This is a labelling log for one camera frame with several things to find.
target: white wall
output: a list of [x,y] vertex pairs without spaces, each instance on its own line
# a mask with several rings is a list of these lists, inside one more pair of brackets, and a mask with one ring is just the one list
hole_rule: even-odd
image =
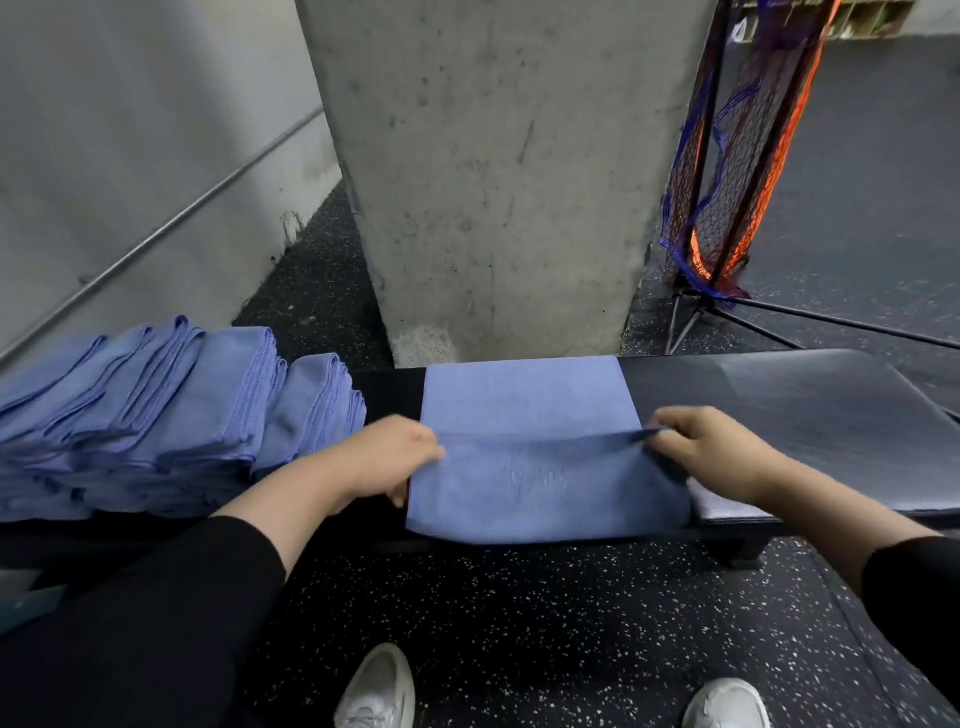
[[617,352],[714,0],[299,0],[398,366]]
[[[293,0],[0,5],[0,344],[320,104]],[[339,179],[321,117],[54,335],[228,325]]]
[[960,34],[960,0],[917,0],[902,36],[955,36]]

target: person's right arm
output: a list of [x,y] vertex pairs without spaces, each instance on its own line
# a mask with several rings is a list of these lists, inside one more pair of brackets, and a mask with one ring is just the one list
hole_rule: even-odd
[[671,429],[649,446],[704,487],[776,516],[810,541],[862,596],[887,639],[958,706],[960,542],[792,460],[712,407],[665,407],[651,425]]

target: hand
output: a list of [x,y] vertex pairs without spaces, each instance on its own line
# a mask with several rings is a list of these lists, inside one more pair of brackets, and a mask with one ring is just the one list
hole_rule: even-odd
[[347,475],[339,513],[356,497],[387,495],[397,508],[407,498],[407,480],[421,466],[446,452],[426,425],[392,415],[364,427],[352,437],[318,455],[336,458]]
[[650,425],[665,430],[647,444],[680,463],[718,496],[757,505],[792,462],[713,407],[664,407]]

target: metal rod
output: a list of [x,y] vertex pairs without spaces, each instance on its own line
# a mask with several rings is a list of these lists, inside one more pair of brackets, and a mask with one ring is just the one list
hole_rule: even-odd
[[849,328],[862,328],[864,331],[872,331],[873,333],[884,333],[887,336],[897,336],[901,339],[910,339],[911,341],[920,341],[924,344],[932,344],[935,347],[944,347],[946,349],[954,349],[960,351],[960,344],[955,341],[949,341],[948,339],[938,339],[933,336],[924,336],[920,333],[913,333],[912,331],[904,331],[900,328],[889,328],[889,327],[879,327],[874,324],[864,324],[862,321],[852,321],[850,319],[842,319],[839,316],[828,316],[826,313],[814,313],[813,311],[803,311],[799,308],[790,308],[785,305],[777,305],[775,303],[765,303],[762,301],[754,301],[753,299],[737,299],[735,301],[737,305],[746,305],[753,308],[762,308],[767,311],[777,311],[778,313],[785,313],[788,316],[800,316],[804,319],[813,319],[814,321],[823,321],[826,324],[836,324],[841,327]]
[[324,108],[320,107],[315,109],[304,116],[299,122],[294,124],[290,129],[277,137],[274,141],[270,142],[266,147],[257,152],[253,157],[245,161],[235,170],[230,172],[222,180],[210,187],[206,192],[198,197],[194,202],[190,203],[187,207],[182,209],[176,215],[167,220],[163,225],[157,228],[154,232],[150,233],[147,237],[137,243],[133,248],[131,248],[127,253],[123,255],[119,260],[114,262],[109,268],[107,268],[103,273],[97,276],[95,279],[85,284],[80,288],[76,293],[71,294],[61,303],[58,303],[54,308],[48,311],[42,318],[33,323],[29,328],[27,328],[23,333],[21,333],[16,339],[14,339],[5,349],[0,352],[0,368],[5,366],[10,362],[17,354],[19,354],[27,345],[33,342],[41,333],[43,333],[47,328],[54,324],[57,320],[60,319],[65,313],[70,311],[78,303],[86,300],[96,291],[100,290],[105,283],[114,278],[118,273],[121,273],[126,268],[128,268],[134,261],[140,258],[142,255],[146,254],[153,246],[158,243],[160,240],[165,238],[171,232],[179,228],[183,223],[189,220],[193,215],[204,207],[208,202],[216,198],[222,192],[226,191],[232,187],[241,177],[246,175],[251,169],[256,166],[257,163],[262,161],[267,157],[271,152],[273,152],[277,147],[286,142],[291,136],[299,132],[303,127],[309,124],[311,121],[316,119],[318,116],[324,113]]
[[673,332],[677,328],[677,311],[680,310],[680,301],[683,299],[676,295],[673,297],[673,315],[670,317],[670,329],[666,332],[666,347],[663,353],[670,353],[670,345],[673,344]]
[[[831,6],[831,3],[823,3],[823,7],[820,10],[820,14],[824,16],[825,21],[827,18],[829,18]],[[783,100],[780,102],[780,108],[777,109],[777,116],[774,117],[774,123],[770,127],[770,132],[767,134],[766,141],[763,143],[763,150],[760,152],[760,157],[756,162],[754,172],[750,176],[750,181],[747,182],[747,188],[744,190],[743,198],[740,201],[740,206],[737,208],[736,213],[733,216],[730,229],[727,231],[727,239],[724,241],[723,248],[720,249],[720,256],[717,258],[717,262],[713,266],[713,272],[710,273],[710,280],[708,281],[708,286],[710,288],[713,287],[713,284],[723,273],[724,266],[727,265],[727,261],[730,259],[730,255],[733,251],[733,246],[736,245],[739,239],[740,229],[743,227],[743,223],[747,219],[750,209],[754,206],[754,196],[756,195],[756,190],[758,187],[760,187],[760,182],[765,177],[771,157],[777,151],[777,146],[780,144],[780,137],[783,133],[783,129],[786,127],[790,120],[790,116],[793,114],[794,105],[800,94],[801,88],[804,86],[806,73],[809,70],[813,57],[816,55],[819,44],[820,34],[810,37],[806,42],[806,46],[804,47],[804,52],[801,55],[800,60],[797,62],[797,67],[794,70],[793,77],[790,79],[790,84],[787,87],[786,92],[783,94]]]
[[693,328],[693,325],[696,324],[697,321],[700,319],[700,317],[703,315],[704,315],[703,308],[698,308],[696,311],[694,311],[693,316],[690,317],[690,320],[689,322],[687,322],[686,326],[684,327],[684,330],[681,331],[680,336],[677,337],[677,343],[673,345],[673,349],[671,349],[668,353],[676,353],[677,349],[679,349],[680,345],[684,342],[686,335],[690,333],[690,330]]
[[710,91],[707,105],[704,109],[704,126],[700,133],[700,147],[693,168],[693,185],[690,187],[690,206],[686,213],[686,228],[684,229],[683,255],[686,260],[690,255],[690,245],[693,239],[693,213],[700,204],[700,189],[704,184],[704,170],[707,167],[707,152],[710,147],[710,129],[713,126],[713,115],[716,113],[717,96],[720,94],[720,77],[723,75],[723,61],[726,56],[727,38],[730,33],[730,16],[732,0],[720,0],[713,21],[710,24],[710,35],[707,48],[701,61],[709,64],[713,60],[713,71],[710,76]]
[[731,313],[727,313],[727,311],[723,310],[722,308],[712,308],[710,310],[710,313],[712,313],[714,316],[719,316],[721,319],[727,319],[727,321],[731,321],[735,324],[739,324],[744,328],[748,328],[750,331],[760,334],[760,336],[766,336],[771,341],[776,341],[778,344],[783,344],[787,349],[796,349],[796,350],[806,349],[806,347],[802,347],[796,341],[785,339],[782,336],[780,336],[778,333],[774,333],[773,331],[767,328],[757,326],[756,324],[750,321],[741,319],[739,316],[734,316]]

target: white shoe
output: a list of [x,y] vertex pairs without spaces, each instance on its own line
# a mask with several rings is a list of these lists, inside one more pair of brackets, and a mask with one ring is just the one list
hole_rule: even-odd
[[728,677],[707,683],[693,696],[684,728],[770,728],[770,717],[753,685]]
[[336,728],[412,728],[417,696],[407,658],[395,644],[364,658],[333,714]]

